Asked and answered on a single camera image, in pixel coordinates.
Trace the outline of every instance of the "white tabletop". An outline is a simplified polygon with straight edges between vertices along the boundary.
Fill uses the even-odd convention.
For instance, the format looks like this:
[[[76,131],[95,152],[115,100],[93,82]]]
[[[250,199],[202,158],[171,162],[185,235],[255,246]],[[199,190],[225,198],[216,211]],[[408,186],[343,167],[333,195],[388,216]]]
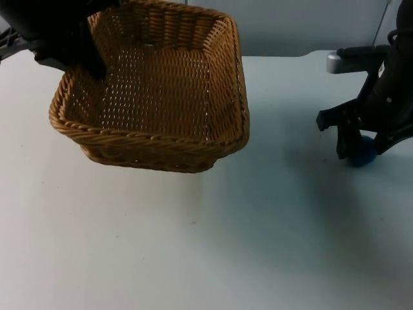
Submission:
[[[413,143],[363,169],[320,109],[365,74],[244,58],[251,139],[203,174],[98,165],[53,130],[61,72],[0,66],[0,309],[398,310],[413,297]]]

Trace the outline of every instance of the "wicker basket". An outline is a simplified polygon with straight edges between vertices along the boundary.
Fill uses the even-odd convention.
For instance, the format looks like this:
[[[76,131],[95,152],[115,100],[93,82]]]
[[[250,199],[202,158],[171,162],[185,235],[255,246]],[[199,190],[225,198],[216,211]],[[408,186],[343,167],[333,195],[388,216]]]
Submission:
[[[124,1],[90,17],[108,73],[76,66],[50,122],[105,165],[201,172],[242,149],[249,114],[235,22],[214,10]]]

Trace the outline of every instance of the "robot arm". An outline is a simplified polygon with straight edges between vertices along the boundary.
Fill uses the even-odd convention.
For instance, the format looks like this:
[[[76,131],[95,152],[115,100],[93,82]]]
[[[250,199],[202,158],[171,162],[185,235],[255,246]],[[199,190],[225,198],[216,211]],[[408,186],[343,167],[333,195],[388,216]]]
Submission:
[[[11,25],[0,35],[0,60],[30,49],[42,65],[66,70],[80,63],[102,79],[106,68],[87,17],[118,5],[118,0],[0,0],[0,15]]]
[[[361,130],[377,133],[369,147],[379,155],[413,136],[412,16],[413,0],[403,0],[397,30],[388,35],[390,46],[344,48],[330,55],[328,68],[333,73],[368,72],[356,99],[320,111],[317,117],[320,130],[337,127],[340,159],[363,152]]]

